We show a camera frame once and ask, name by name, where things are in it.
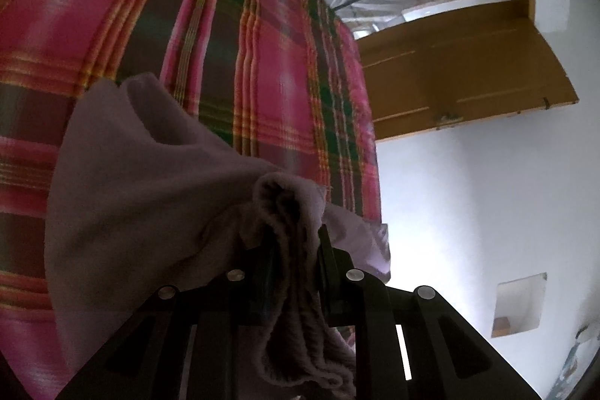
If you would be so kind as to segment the purple fleece sweater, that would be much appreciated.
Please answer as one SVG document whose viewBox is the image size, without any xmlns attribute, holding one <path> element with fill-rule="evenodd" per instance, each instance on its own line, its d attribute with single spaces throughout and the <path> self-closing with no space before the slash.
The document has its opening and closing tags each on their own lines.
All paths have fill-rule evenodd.
<svg viewBox="0 0 600 400">
<path fill-rule="evenodd" d="M 385 224 L 238 154 L 151 74 L 97 82 L 70 118 L 46 217 L 46 278 L 69 370 L 59 310 L 128 308 L 168 283 L 206 285 L 241 240 L 262 251 L 241 316 L 237 399 L 354 398 L 355 353 L 321 310 L 320 228 L 360 268 L 389 279 Z"/>
</svg>

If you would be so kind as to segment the wooden door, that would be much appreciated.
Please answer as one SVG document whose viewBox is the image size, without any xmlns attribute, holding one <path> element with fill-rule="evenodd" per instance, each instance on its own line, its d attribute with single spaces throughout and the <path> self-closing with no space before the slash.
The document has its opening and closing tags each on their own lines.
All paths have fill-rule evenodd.
<svg viewBox="0 0 600 400">
<path fill-rule="evenodd" d="M 358 46 L 379 141 L 579 100 L 521 1 L 427 16 Z"/>
</svg>

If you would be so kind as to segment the red green plaid blanket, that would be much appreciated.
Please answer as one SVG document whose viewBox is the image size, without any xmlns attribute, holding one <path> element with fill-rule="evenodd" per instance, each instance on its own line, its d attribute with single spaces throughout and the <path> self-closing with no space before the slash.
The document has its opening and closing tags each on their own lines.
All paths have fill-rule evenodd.
<svg viewBox="0 0 600 400">
<path fill-rule="evenodd" d="M 1 0 L 1 353 L 33 399 L 69 378 L 43 264 L 67 122 L 93 82 L 143 72 L 240 153 L 380 219 L 358 48 L 324 0 Z"/>
</svg>

